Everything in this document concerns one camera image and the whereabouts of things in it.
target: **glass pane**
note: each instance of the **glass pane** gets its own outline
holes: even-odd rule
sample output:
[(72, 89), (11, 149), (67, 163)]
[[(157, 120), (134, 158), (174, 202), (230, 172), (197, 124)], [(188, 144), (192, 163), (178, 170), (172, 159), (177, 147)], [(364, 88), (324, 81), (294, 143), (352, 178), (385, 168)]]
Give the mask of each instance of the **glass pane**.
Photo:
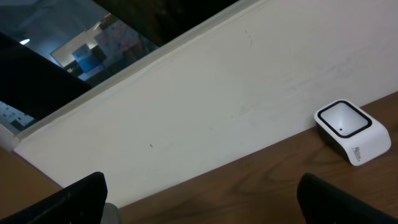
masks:
[(31, 121), (0, 122), (22, 131), (236, 1), (1, 0), (0, 101)]
[[(0, 77), (0, 82), (14, 87), (8, 92), (4, 89), (0, 92), (2, 105), (9, 111), (13, 110), (15, 114), (31, 113), (31, 116), (26, 115), (26, 118), (25, 115), (11, 116), (5, 113), (7, 109), (1, 108), (4, 114), (0, 115), (5, 118), (1, 123), (11, 125), (14, 128), (10, 129), (16, 133), (53, 113), (158, 47), (91, 0), (0, 1), (0, 20), (0, 31), (8, 36), (1, 39), (1, 56), (7, 58), (8, 62), (11, 61), (14, 68), (15, 65), (29, 67), (25, 70), (5, 68)], [(21, 46), (16, 47), (9, 43), (7, 38), (16, 40), (16, 44)], [(52, 66), (58, 68), (51, 68), (38, 57), (46, 58), (46, 61), (52, 62)], [(31, 90), (23, 83), (29, 82), (31, 78), (24, 73), (36, 77), (30, 80), (36, 89)], [(7, 78), (16, 75), (21, 78)], [(48, 80), (48, 83), (44, 84), (40, 79)], [(47, 95), (38, 94), (38, 91), (44, 90)]]

